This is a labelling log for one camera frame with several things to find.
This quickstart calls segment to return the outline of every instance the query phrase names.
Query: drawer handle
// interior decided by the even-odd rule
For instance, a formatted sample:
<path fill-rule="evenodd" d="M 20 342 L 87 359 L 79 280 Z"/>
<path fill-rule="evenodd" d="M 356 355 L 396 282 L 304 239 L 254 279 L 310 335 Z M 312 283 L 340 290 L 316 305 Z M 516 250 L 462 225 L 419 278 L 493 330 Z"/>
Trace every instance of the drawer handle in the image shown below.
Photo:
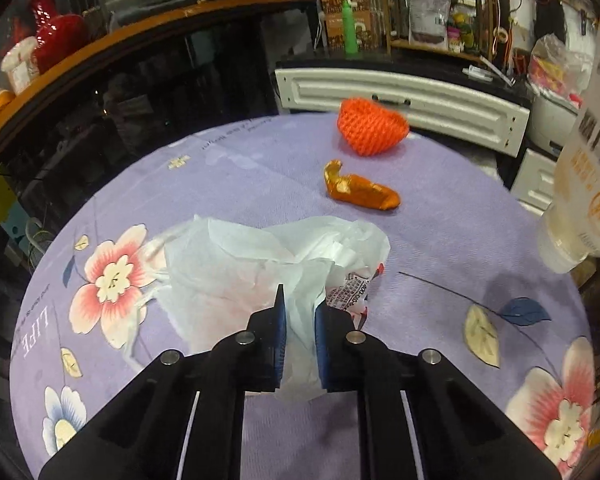
<path fill-rule="evenodd" d="M 405 99 L 403 102 L 400 101 L 391 101 L 391 99 L 381 99 L 378 97 L 378 94 L 373 94 L 371 96 L 371 98 L 373 99 L 373 101 L 375 101 L 376 103 L 380 103 L 383 105 L 390 105 L 390 106 L 411 106 L 411 99 Z"/>

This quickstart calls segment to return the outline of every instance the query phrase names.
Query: orange foam net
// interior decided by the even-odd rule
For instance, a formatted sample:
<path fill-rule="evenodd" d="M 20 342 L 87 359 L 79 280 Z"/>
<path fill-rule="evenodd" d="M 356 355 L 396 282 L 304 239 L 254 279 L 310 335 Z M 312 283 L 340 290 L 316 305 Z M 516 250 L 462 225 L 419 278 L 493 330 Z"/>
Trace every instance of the orange foam net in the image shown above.
<path fill-rule="evenodd" d="M 409 123 L 398 112 L 367 99 L 354 98 L 340 105 L 338 129 L 358 155 L 369 156 L 403 140 L 409 133 Z"/>

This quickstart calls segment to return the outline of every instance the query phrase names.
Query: red vase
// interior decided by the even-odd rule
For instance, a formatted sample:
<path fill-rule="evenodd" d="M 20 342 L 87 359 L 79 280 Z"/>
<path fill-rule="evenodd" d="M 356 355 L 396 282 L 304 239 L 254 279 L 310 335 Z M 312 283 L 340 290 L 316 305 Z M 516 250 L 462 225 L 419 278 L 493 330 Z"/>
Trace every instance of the red vase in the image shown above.
<path fill-rule="evenodd" d="M 89 43 L 89 31 L 82 17 L 58 14 L 56 0 L 30 0 L 29 8 L 38 26 L 38 46 L 32 56 L 41 74 Z"/>

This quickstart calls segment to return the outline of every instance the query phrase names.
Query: green squeeze bottle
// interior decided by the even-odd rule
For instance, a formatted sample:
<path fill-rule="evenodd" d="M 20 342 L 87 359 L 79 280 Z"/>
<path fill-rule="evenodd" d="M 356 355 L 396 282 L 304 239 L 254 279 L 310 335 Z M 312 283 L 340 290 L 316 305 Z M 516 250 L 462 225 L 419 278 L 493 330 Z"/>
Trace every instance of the green squeeze bottle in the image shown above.
<path fill-rule="evenodd" d="M 342 1 L 342 35 L 344 37 L 344 52 L 355 54 L 358 51 L 356 24 L 353 21 L 353 10 L 347 0 Z"/>

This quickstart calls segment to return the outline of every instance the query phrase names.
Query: metal screw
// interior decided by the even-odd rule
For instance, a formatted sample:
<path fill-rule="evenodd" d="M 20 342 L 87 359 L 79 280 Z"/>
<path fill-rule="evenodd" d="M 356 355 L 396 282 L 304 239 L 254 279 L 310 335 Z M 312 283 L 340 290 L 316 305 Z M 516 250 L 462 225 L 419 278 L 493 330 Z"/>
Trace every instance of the metal screw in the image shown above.
<path fill-rule="evenodd" d="M 173 365 L 180 360 L 180 352 L 177 350 L 165 350 L 160 354 L 160 362 L 163 365 Z"/>
<path fill-rule="evenodd" d="M 424 362 L 429 363 L 430 365 L 437 365 L 442 360 L 442 355 L 437 350 L 433 348 L 427 348 L 422 353 L 422 359 Z"/>
<path fill-rule="evenodd" d="M 238 332 L 235 335 L 235 340 L 238 342 L 238 344 L 250 345 L 251 343 L 256 341 L 256 336 L 254 336 L 252 332 L 243 330 L 242 332 Z"/>
<path fill-rule="evenodd" d="M 360 332 L 360 330 L 352 330 L 346 335 L 347 341 L 354 345 L 359 345 L 366 341 L 366 335 L 364 332 Z"/>

